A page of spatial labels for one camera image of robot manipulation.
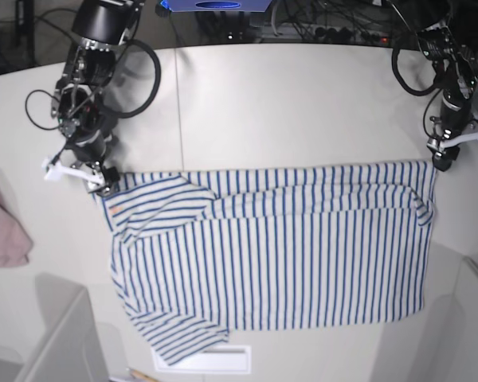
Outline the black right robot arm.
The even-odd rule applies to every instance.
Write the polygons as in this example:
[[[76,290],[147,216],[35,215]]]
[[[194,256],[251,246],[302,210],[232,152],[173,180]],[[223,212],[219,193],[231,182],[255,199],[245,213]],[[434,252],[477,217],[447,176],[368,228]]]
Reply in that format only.
[[[51,107],[63,148],[75,161],[66,167],[56,154],[46,166],[49,177],[79,177],[89,193],[100,196],[112,193],[119,181],[117,169],[105,165],[116,143],[117,119],[104,111],[103,92],[115,73],[118,49],[132,37],[143,7],[142,1],[84,1],[77,9],[72,31],[78,40],[69,49]]]

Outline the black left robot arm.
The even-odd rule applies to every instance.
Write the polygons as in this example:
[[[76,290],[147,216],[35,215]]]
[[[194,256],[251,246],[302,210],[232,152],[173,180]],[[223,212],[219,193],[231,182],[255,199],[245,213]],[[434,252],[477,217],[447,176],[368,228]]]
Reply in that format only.
[[[391,1],[390,5],[408,29],[393,44],[391,68],[395,79],[412,96],[441,97],[440,114],[429,118],[433,130],[425,134],[433,166],[445,172],[460,153],[460,144],[454,140],[470,124],[477,122],[472,112],[472,100],[478,86],[475,54],[460,45],[449,28],[453,17],[451,2]],[[410,87],[399,71],[399,54],[411,39],[416,40],[420,52],[432,63],[435,72],[432,84],[424,90]]]

